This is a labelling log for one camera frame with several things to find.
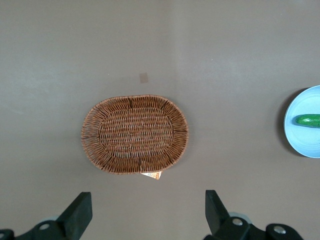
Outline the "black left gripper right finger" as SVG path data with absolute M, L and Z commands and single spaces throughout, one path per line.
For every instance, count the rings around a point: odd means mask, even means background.
M 261 230 L 241 214 L 230 215 L 215 190 L 205 191 L 205 217 L 211 234 L 206 240 L 301 240 L 292 227 L 271 223 Z

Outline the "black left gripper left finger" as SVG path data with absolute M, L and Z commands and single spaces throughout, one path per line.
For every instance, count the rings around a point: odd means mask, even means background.
M 80 193 L 56 220 L 45 220 L 28 232 L 15 236 L 13 230 L 2 229 L 2 240 L 79 240 L 93 217 L 92 195 Z

